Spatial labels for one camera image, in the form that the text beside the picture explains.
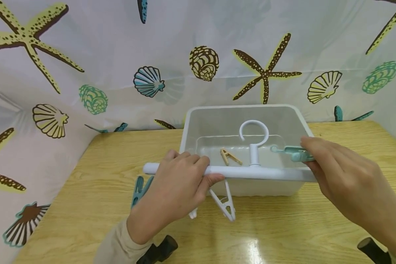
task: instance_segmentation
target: black clamp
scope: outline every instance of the black clamp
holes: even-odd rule
[[[359,242],[357,248],[368,256],[375,264],[392,264],[388,252],[384,252],[371,237]]]
[[[136,264],[154,264],[157,261],[163,262],[168,259],[177,248],[178,245],[173,237],[167,235],[158,247],[152,244],[145,255],[143,255]]]

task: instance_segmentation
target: left hand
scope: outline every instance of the left hand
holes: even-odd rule
[[[209,188],[224,180],[219,173],[204,175],[209,164],[207,156],[167,152],[153,183],[132,208],[126,222],[134,242],[145,244],[165,226],[187,216],[204,202]]]

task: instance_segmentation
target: printed fabric backdrop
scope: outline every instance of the printed fabric backdrop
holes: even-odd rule
[[[396,0],[0,0],[0,263],[98,133],[259,103],[396,137]]]

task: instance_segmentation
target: hand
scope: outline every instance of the hand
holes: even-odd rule
[[[187,216],[204,202],[209,188],[224,180],[218,173],[204,175],[210,164],[207,156],[167,152],[153,183],[132,208],[126,225],[137,244],[145,244],[171,222]]]
[[[301,146],[315,158],[306,165],[321,192],[347,219],[396,253],[396,194],[380,167],[323,139],[302,137]]]

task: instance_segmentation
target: plastic tub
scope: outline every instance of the plastic tub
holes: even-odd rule
[[[247,125],[243,129],[245,141],[239,136],[239,128],[247,120],[259,120],[270,130],[268,141],[259,147],[259,162],[266,168],[305,168],[300,162],[293,162],[285,154],[271,152],[270,146],[279,148],[286,145],[299,146],[301,136],[313,136],[299,110],[287,104],[241,105],[241,106],[202,106],[187,112],[182,135],[180,152],[206,155],[211,166],[225,166],[220,154],[221,148],[242,161],[242,166],[250,165],[250,144],[264,138],[259,126]],[[229,166],[241,166],[229,160]],[[228,179],[233,196],[286,195],[295,194],[303,181]],[[212,187],[216,195],[226,196],[223,182]]]

